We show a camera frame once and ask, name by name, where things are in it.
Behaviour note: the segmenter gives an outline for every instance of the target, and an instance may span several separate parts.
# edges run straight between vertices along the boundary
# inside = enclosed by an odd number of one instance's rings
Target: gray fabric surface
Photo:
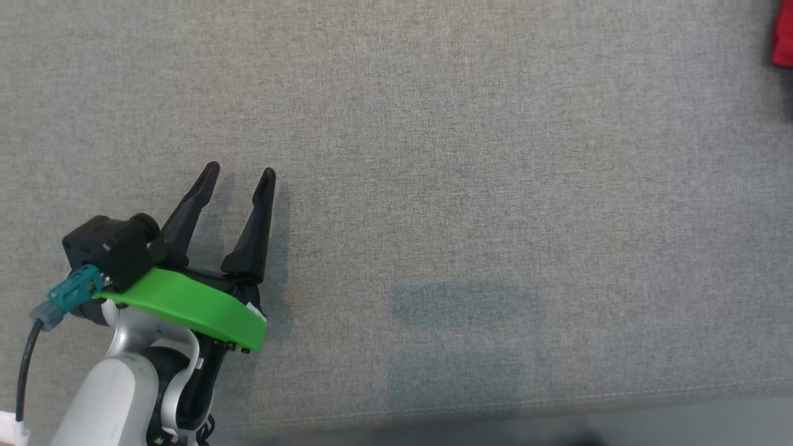
[[[775,7],[4,7],[0,405],[60,238],[210,160],[196,266],[280,179],[221,436],[791,394]],[[38,441],[110,337],[42,336]]]

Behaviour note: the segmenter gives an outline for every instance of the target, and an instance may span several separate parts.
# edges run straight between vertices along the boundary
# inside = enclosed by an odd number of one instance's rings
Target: red fabric
[[[772,37],[771,60],[783,67],[793,67],[793,0],[782,0]]]

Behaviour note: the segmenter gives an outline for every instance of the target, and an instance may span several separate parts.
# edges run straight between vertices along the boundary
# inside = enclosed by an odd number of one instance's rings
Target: gray connector
[[[33,322],[42,321],[44,326],[41,329],[51,332],[63,320],[63,312],[54,303],[46,301],[30,312],[30,318],[33,319]]]

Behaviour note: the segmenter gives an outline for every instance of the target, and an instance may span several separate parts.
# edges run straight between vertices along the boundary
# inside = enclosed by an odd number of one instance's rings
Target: robotic arm
[[[220,271],[203,271],[189,267],[186,252],[219,171],[218,163],[207,164],[162,231],[145,214],[128,221],[97,216],[63,238],[70,279],[78,284],[65,293],[55,288],[49,300],[89,293],[72,314],[108,325],[114,335],[61,421],[53,446],[206,444],[214,430],[213,389],[226,353],[238,347],[246,354],[258,351],[266,332],[257,286],[264,279],[276,180],[275,172],[265,169],[234,251]],[[81,275],[88,279],[80,282]],[[32,316],[34,332],[36,325],[51,330],[63,317],[39,309]],[[184,344],[189,355],[154,346],[157,340]],[[24,429],[25,360],[32,348],[29,342],[20,373],[17,430]]]

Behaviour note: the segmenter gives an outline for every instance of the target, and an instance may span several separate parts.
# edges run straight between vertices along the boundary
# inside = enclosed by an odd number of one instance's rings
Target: teal connector
[[[47,294],[47,300],[66,314],[88,302],[105,289],[102,273],[94,265],[84,265]]]

